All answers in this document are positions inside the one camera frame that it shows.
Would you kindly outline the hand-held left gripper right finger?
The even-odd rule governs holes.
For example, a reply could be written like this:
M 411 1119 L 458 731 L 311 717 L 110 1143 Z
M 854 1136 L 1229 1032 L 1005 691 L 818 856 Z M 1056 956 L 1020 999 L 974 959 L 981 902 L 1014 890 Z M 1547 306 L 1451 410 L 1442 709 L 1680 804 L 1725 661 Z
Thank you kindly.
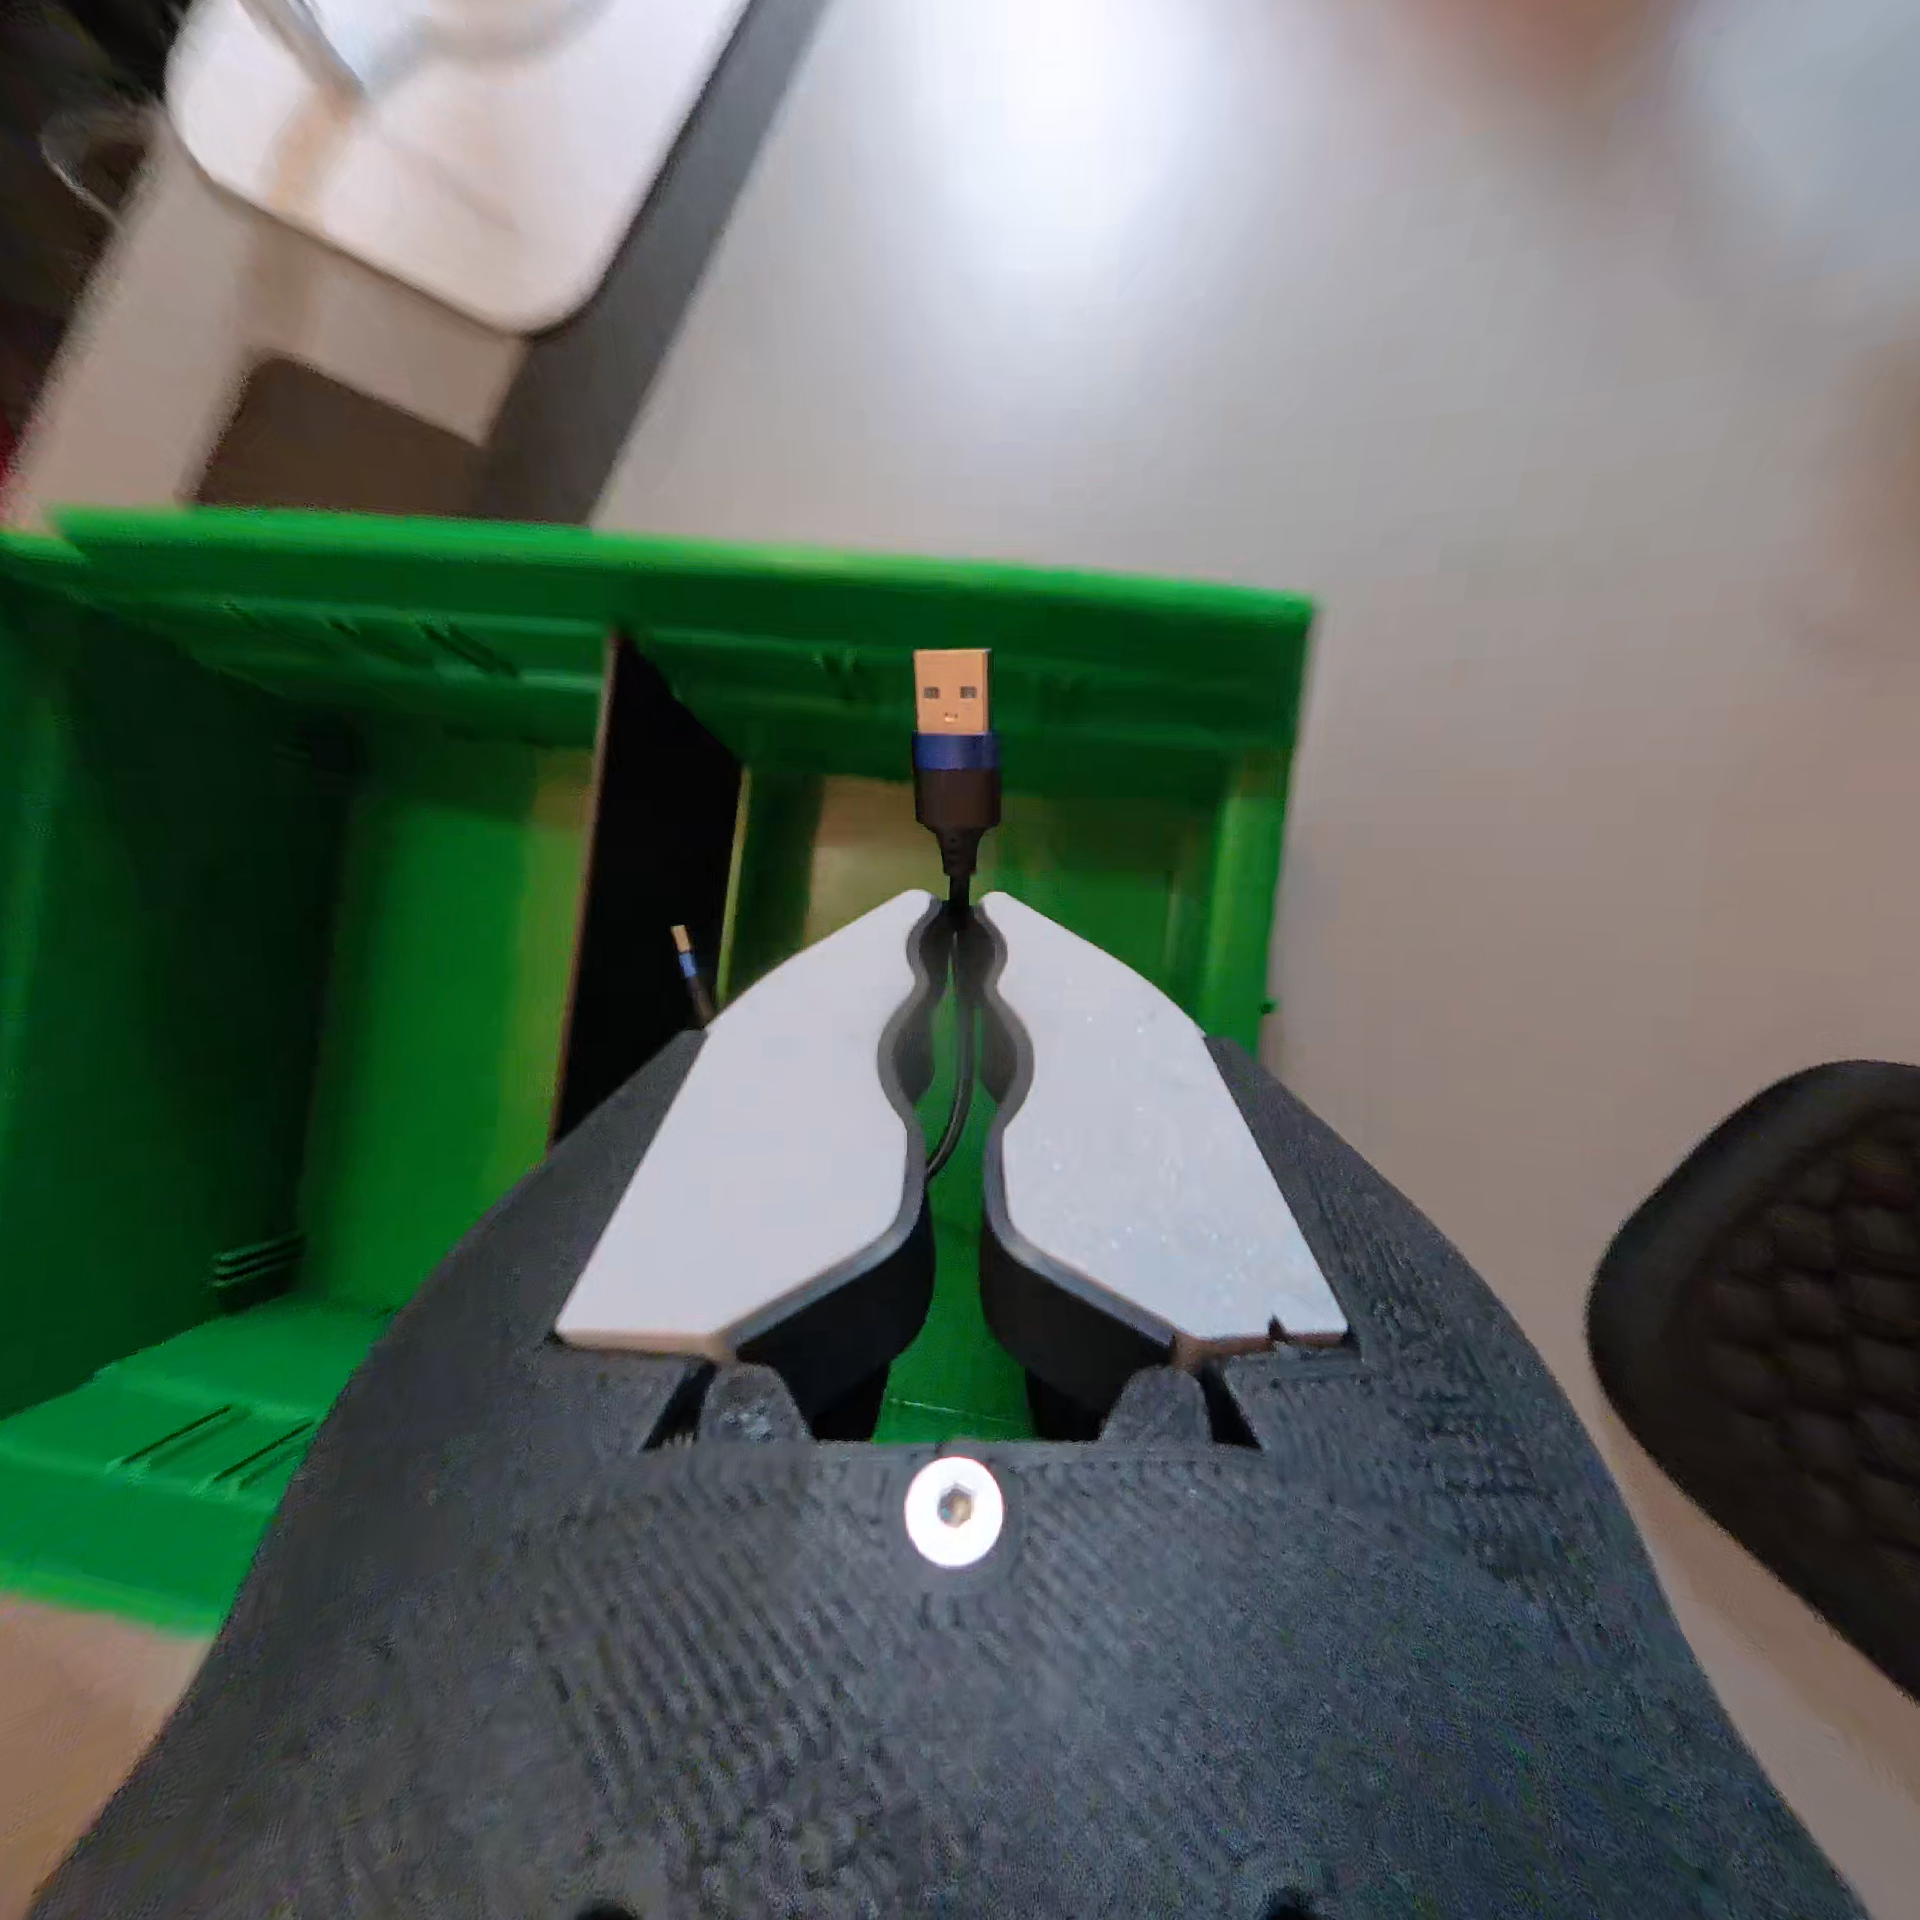
M 1150 1370 L 1334 1351 L 1349 1314 L 1210 1035 L 1035 908 L 981 928 L 978 1296 L 1039 1397 L 1096 1426 Z

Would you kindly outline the green plastic bin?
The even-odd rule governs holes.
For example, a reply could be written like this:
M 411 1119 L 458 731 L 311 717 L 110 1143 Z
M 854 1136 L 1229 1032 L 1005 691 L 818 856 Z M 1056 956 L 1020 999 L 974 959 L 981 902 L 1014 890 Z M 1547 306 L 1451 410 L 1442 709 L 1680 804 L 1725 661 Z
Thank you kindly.
M 4 531 L 4 1598 L 211 1636 L 352 1370 L 548 1148 L 608 640 L 738 758 L 719 999 L 982 879 L 1254 1050 L 1312 599 L 350 511 Z

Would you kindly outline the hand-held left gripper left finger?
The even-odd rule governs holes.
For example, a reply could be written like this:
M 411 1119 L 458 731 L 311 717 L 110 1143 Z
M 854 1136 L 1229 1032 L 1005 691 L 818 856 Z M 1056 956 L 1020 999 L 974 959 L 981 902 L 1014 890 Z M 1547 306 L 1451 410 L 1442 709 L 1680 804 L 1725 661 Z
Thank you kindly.
M 936 1254 L 917 1102 L 936 899 L 910 890 L 784 959 L 702 1032 L 556 1338 L 765 1367 L 816 1421 L 920 1332 Z

